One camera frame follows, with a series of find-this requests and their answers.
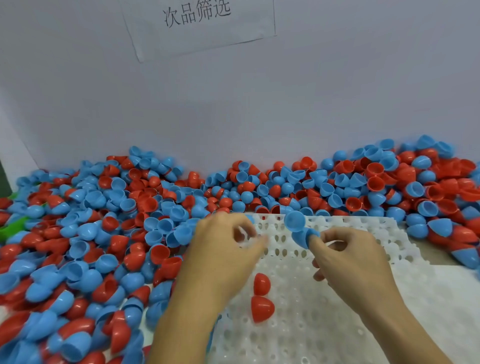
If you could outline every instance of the pile of plastic capsules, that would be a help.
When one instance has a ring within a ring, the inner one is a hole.
[[[0,199],[0,304],[11,312],[0,325],[0,361],[104,363],[110,347],[111,363],[142,363],[143,311],[153,330],[181,248],[218,211],[286,214],[302,246],[314,232],[299,213],[387,216],[478,268],[478,165],[427,135],[394,147],[385,139],[265,173],[236,161],[202,179],[133,146],[79,170],[19,178],[18,192]]]

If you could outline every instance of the forearm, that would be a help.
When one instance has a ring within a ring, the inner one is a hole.
[[[365,325],[390,364],[452,364],[403,302],[368,316]]]
[[[194,292],[171,298],[158,321],[147,364],[200,364],[218,312]]]

